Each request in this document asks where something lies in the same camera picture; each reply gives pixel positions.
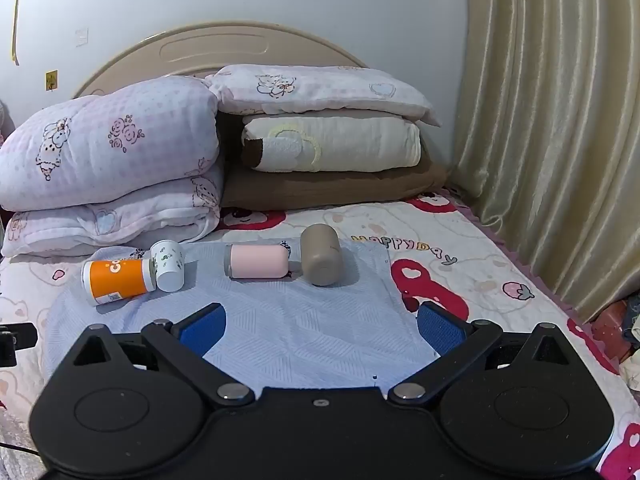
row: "patterned bed sheet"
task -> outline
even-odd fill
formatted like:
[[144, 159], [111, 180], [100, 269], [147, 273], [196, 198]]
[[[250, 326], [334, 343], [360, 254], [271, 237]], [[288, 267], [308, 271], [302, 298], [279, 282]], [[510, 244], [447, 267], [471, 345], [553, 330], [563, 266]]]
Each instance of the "patterned bed sheet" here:
[[[640, 480], [640, 406], [617, 368], [580, 325], [520, 272], [448, 197], [429, 194], [405, 202], [294, 212], [233, 208], [222, 211], [219, 227], [204, 240], [293, 237], [318, 222], [334, 227], [340, 238], [383, 244], [390, 253], [393, 280], [411, 312], [422, 301], [431, 300], [462, 319], [489, 319], [508, 332], [530, 332], [541, 321], [558, 325], [614, 412], [616, 429], [600, 463], [601, 474], [607, 480]], [[132, 251], [131, 256], [139, 254]], [[0, 368], [0, 400], [17, 420], [28, 420], [44, 386], [42, 338], [49, 308], [85, 260], [16, 256], [0, 263], [0, 321], [31, 321], [40, 337], [34, 349], [18, 354], [17, 367]]]

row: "headboard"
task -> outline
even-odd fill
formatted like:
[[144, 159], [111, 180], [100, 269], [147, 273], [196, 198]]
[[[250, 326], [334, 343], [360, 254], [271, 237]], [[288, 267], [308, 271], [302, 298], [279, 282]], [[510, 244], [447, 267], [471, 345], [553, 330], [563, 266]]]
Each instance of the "headboard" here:
[[93, 74], [74, 97], [104, 95], [163, 75], [204, 77], [236, 63], [365, 66], [329, 41], [260, 22], [212, 22], [176, 28], [132, 46]]

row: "curtain fold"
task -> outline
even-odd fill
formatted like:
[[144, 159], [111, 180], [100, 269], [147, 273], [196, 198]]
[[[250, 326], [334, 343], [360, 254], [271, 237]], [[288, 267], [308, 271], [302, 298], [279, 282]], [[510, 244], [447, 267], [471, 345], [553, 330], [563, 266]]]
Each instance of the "curtain fold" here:
[[587, 320], [640, 286], [640, 0], [469, 0], [452, 183]]

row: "white wall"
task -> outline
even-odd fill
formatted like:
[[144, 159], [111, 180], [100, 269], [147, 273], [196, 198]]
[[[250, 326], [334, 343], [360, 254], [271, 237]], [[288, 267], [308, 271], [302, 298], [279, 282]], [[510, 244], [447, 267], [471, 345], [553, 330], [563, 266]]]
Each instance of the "white wall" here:
[[[434, 158], [448, 161], [463, 69], [466, 0], [20, 0], [17, 55], [10, 58], [15, 0], [0, 0], [0, 100], [18, 125], [68, 99], [98, 68], [164, 30], [214, 20], [257, 20], [311, 32], [372, 68], [420, 89], [444, 126], [428, 128]], [[76, 46], [76, 30], [88, 43]], [[44, 77], [58, 70], [59, 88]]]

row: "red plastic object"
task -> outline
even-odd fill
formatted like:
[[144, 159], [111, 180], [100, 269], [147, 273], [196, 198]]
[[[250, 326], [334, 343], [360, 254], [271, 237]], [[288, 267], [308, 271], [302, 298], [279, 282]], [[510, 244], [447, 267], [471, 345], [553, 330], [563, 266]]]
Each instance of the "red plastic object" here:
[[626, 301], [611, 303], [591, 324], [593, 338], [605, 345], [605, 354], [609, 359], [623, 361], [631, 350], [631, 343], [622, 337], [622, 322], [626, 314]]

